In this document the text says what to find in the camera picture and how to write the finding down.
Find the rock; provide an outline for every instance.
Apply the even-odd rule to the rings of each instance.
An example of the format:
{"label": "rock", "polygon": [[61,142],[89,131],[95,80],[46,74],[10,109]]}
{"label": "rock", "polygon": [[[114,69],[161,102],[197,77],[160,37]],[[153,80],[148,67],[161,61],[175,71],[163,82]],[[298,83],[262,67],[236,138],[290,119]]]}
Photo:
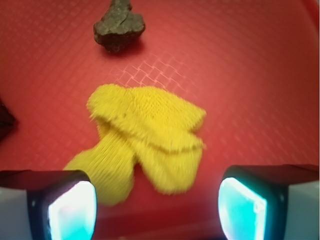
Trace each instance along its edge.
{"label": "rock", "polygon": [[110,9],[93,26],[94,40],[110,53],[118,53],[146,29],[142,15],[133,14],[129,0],[112,0]]}

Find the textured surface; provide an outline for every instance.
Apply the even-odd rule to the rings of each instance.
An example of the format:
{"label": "textured surface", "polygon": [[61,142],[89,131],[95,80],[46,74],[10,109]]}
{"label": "textured surface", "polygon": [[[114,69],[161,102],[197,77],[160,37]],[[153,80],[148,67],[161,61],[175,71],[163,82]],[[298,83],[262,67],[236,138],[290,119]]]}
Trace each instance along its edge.
{"label": "textured surface", "polygon": [[166,88],[207,111],[194,186],[163,196],[137,168],[128,201],[99,207],[95,237],[218,235],[228,166],[319,162],[319,32],[300,0],[132,5],[147,29],[113,56],[93,38],[109,2],[0,1],[0,97],[19,121],[0,168],[62,169],[92,148],[86,102],[101,84]]}

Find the red plastic surface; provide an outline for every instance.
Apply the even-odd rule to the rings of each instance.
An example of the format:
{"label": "red plastic surface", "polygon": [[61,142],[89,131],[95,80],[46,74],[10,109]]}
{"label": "red plastic surface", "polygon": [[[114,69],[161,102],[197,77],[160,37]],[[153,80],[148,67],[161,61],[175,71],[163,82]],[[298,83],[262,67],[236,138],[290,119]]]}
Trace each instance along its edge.
{"label": "red plastic surface", "polygon": [[93,147],[101,84],[165,88],[207,111],[194,186],[161,195],[137,166],[127,201],[99,206],[95,238],[220,236],[228,166],[319,164],[319,30],[303,2],[132,0],[146,31],[110,55],[93,36],[109,1],[0,1],[0,96],[19,121],[0,170],[60,170]]}

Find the dark object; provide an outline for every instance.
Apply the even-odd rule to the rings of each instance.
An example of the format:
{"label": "dark object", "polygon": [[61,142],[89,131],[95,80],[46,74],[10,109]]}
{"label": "dark object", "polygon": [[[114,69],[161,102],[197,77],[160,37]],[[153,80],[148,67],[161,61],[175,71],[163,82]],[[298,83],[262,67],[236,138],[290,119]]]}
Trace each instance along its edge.
{"label": "dark object", "polygon": [[131,12],[129,0],[112,0],[110,9],[93,26],[94,40],[110,53],[118,53],[146,29],[143,17]]}
{"label": "dark object", "polygon": [[0,100],[0,140],[3,139],[15,126],[15,118],[9,113]]}

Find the yellow sock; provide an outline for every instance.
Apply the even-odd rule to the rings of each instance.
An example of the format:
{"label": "yellow sock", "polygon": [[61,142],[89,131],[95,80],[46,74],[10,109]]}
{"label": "yellow sock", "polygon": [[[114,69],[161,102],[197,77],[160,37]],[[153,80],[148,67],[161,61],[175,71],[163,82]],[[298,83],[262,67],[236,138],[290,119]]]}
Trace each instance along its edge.
{"label": "yellow sock", "polygon": [[136,161],[160,193],[191,188],[203,150],[192,132],[203,123],[203,109],[155,87],[114,84],[98,87],[87,107],[100,142],[65,169],[85,171],[100,203],[114,205],[128,197]]}

